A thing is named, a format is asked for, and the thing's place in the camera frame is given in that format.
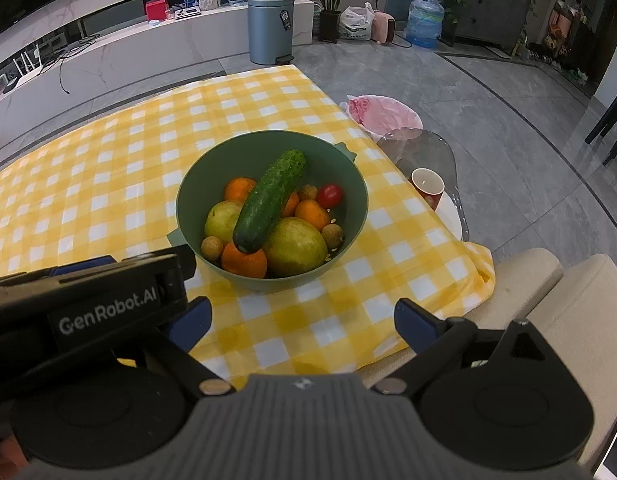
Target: yellow checkered tablecloth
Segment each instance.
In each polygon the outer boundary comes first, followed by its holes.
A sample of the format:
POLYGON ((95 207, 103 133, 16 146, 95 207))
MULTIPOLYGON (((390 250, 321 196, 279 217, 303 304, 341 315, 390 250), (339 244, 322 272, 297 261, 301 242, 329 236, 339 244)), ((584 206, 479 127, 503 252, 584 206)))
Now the yellow checkered tablecloth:
POLYGON ((182 177, 209 148, 255 130, 346 143, 368 219, 338 266, 294 290, 234 288, 200 262, 186 283, 213 325, 192 355, 237 386, 248 374, 350 371, 402 348, 401 297, 461 316, 495 287, 490 252, 455 240, 357 124, 294 66, 191 83, 83 126, 0 172, 0 276, 168 246, 182 177))

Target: green bowl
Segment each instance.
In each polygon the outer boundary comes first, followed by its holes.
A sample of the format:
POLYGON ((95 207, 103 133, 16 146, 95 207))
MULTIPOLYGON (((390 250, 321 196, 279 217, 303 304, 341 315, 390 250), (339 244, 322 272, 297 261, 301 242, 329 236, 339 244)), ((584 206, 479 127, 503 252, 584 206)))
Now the green bowl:
POLYGON ((368 192, 361 173, 354 164, 355 154, 343 142, 332 145, 305 134, 265 131, 243 134, 226 140, 202 155, 180 184, 175 212, 179 229, 168 238, 173 245, 187 243, 197 256, 215 272, 236 285, 276 292, 303 285, 333 267, 359 235, 368 212, 368 192), (344 244, 333 253, 333 259, 317 269, 290 278, 247 278, 226 272, 208 262, 200 253, 204 225, 210 209, 221 202, 229 180, 245 176, 259 180, 271 163, 287 150, 300 150, 306 155, 306 169, 299 186, 313 184, 322 187, 334 182, 344 192, 342 204, 331 216, 344 231, 344 244))

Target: gray trash can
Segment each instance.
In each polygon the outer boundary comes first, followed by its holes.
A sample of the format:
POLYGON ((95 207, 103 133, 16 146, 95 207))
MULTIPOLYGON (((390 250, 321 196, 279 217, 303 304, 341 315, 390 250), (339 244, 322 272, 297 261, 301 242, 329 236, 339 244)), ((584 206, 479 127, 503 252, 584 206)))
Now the gray trash can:
POLYGON ((248 48, 260 65, 293 59, 294 0, 248 0, 248 48))

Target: cherry tomato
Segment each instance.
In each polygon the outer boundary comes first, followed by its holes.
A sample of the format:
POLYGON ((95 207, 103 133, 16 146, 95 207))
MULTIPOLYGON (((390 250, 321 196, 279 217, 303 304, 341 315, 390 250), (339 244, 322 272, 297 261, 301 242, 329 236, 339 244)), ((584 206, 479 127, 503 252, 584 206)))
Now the cherry tomato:
POLYGON ((324 209, 332 209, 341 203, 344 197, 344 192, 337 184, 326 184, 317 192, 317 203, 324 209))

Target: orange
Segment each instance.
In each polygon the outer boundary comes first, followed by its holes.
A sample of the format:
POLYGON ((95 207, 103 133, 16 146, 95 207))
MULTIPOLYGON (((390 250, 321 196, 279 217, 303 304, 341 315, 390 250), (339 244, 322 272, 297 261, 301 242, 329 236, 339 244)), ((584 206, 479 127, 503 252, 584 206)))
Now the orange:
POLYGON ((331 223, 331 216, 316 200, 302 200, 295 209, 295 216, 313 224, 320 232, 331 223))
POLYGON ((288 202, 282 211, 282 216, 293 216, 295 214, 295 208, 300 203, 300 196, 297 191, 293 191, 288 197, 288 202))
POLYGON ((252 178, 246 178, 238 176, 231 180, 224 188, 224 200, 237 200, 244 202, 248 197, 248 194, 255 187, 255 182, 252 178))
POLYGON ((261 249, 253 254, 244 254, 230 242, 222 253, 222 269, 248 278, 263 278, 266 276, 268 261, 261 249))

